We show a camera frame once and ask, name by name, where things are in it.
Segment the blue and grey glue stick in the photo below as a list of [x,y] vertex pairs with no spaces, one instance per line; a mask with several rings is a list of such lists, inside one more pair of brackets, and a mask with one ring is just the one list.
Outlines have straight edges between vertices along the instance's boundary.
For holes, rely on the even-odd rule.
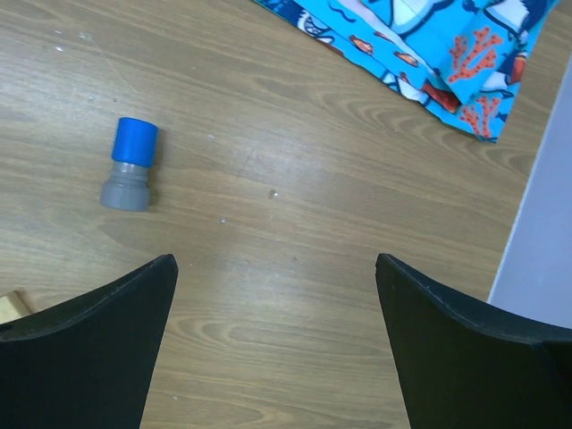
[[121,117],[117,123],[112,167],[103,184],[101,206],[130,211],[147,211],[151,191],[148,175],[154,163],[159,129],[153,123]]

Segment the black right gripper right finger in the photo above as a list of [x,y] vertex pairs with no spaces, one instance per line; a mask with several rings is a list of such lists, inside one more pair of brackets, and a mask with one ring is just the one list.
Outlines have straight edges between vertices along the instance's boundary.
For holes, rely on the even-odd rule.
[[413,428],[569,428],[571,331],[381,254],[376,285]]

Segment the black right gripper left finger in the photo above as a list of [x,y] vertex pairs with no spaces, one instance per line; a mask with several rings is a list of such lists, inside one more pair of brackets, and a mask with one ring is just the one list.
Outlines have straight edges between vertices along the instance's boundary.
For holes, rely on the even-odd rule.
[[138,428],[178,278],[161,255],[1,325],[3,428]]

